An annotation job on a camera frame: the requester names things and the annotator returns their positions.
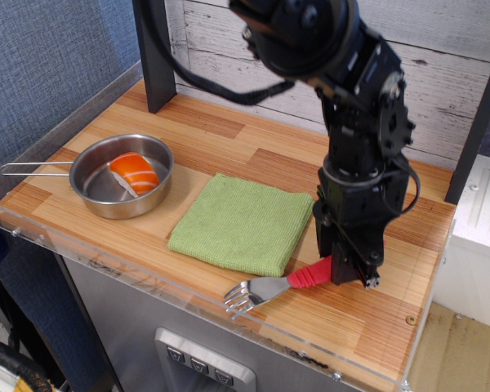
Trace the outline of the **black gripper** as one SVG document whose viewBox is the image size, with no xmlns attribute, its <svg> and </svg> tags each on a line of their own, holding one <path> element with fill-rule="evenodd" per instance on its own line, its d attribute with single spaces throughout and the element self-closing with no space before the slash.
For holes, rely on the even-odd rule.
<svg viewBox="0 0 490 392">
<path fill-rule="evenodd" d="M 375 178 L 352 180 L 318 170 L 320 187 L 313 207 L 319 255 L 332 255 L 336 285 L 360 281 L 366 289 L 380 285 L 377 271 L 385 259 L 386 226 L 402 214 L 408 174 L 395 165 Z"/>
</svg>

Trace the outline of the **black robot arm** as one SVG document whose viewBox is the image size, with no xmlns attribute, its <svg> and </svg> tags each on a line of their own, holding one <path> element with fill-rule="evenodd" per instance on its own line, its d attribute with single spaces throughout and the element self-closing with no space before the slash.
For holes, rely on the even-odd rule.
<svg viewBox="0 0 490 392">
<path fill-rule="evenodd" d="M 311 86 L 321 101 L 328 152 L 313 214 L 318 251 L 335 284 L 380 282 L 387 225 L 413 208 L 418 176 L 403 155 L 414 123 L 401 61 L 368 28 L 355 1 L 232 1 L 250 51 L 271 72 Z"/>
</svg>

